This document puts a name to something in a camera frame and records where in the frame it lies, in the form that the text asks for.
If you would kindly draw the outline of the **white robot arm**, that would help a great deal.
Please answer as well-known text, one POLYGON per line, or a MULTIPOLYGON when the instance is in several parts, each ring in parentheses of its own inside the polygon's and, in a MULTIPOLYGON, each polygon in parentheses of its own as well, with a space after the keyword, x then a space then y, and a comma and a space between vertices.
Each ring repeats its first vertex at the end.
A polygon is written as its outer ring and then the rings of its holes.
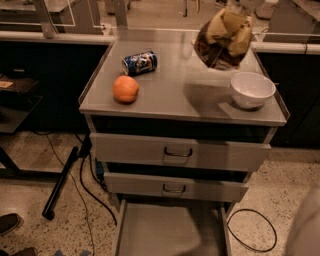
POLYGON ((320 187, 313 187, 301 203, 285 247, 285 256, 320 256, 320 187))

